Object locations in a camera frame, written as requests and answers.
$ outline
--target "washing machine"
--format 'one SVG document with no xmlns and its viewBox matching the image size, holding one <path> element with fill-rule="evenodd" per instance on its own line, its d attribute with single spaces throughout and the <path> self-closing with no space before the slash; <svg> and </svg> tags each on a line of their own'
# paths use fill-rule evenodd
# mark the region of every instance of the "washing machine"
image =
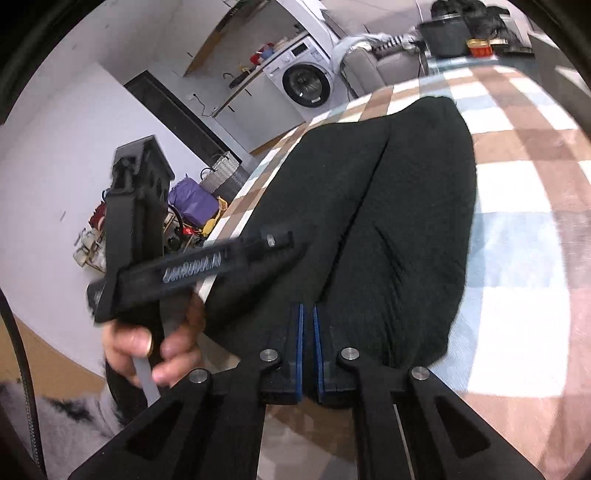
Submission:
<svg viewBox="0 0 591 480">
<path fill-rule="evenodd" d="M 263 72 L 306 121 L 349 101 L 344 81 L 331 71 L 330 59 L 310 36 L 278 55 Z"/>
</svg>

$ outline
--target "white cabinet door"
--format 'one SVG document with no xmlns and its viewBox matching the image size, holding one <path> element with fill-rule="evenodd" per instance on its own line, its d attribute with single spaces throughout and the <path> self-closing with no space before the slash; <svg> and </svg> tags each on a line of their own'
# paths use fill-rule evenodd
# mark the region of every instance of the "white cabinet door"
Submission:
<svg viewBox="0 0 591 480">
<path fill-rule="evenodd" d="M 183 0 L 166 26 L 158 56 L 183 76 L 230 8 L 222 0 Z"/>
<path fill-rule="evenodd" d="M 304 122 L 291 101 L 260 73 L 216 117 L 248 152 Z"/>
</svg>

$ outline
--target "purple bag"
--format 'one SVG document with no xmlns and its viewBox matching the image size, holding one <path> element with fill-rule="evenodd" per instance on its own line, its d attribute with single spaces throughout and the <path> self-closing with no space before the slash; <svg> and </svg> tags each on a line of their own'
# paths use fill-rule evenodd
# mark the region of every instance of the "purple bag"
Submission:
<svg viewBox="0 0 591 480">
<path fill-rule="evenodd" d="M 217 200 L 189 176 L 185 176 L 170 190 L 168 202 L 184 220 L 198 227 L 205 225 L 219 210 Z"/>
</svg>

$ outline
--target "plaid bedspread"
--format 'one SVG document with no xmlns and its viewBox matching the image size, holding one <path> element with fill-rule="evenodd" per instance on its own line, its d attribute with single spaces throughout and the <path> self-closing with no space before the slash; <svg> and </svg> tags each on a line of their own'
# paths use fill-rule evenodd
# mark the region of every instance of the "plaid bedspread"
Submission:
<svg viewBox="0 0 591 480">
<path fill-rule="evenodd" d="M 466 292 L 430 368 L 547 479 L 563 479 L 591 443 L 591 145 L 532 80 L 501 66 L 452 70 L 322 114 L 269 152 L 209 241 L 240 234 L 306 131 L 425 95 L 455 100 L 478 164 Z M 198 286 L 204 299 L 213 281 Z M 356 478 L 352 432 L 348 412 L 270 407 L 259 476 Z"/>
</svg>

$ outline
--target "black trousers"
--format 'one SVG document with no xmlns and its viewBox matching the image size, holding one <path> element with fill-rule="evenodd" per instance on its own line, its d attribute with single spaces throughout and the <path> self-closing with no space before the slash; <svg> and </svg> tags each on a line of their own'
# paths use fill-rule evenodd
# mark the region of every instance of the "black trousers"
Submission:
<svg viewBox="0 0 591 480">
<path fill-rule="evenodd" d="M 283 224 L 306 241 L 218 278 L 206 333 L 244 356 L 291 302 L 323 301 L 351 346 L 392 367 L 432 363 L 462 298 L 475 196 L 472 137 L 448 98 L 306 133 L 242 232 Z"/>
</svg>

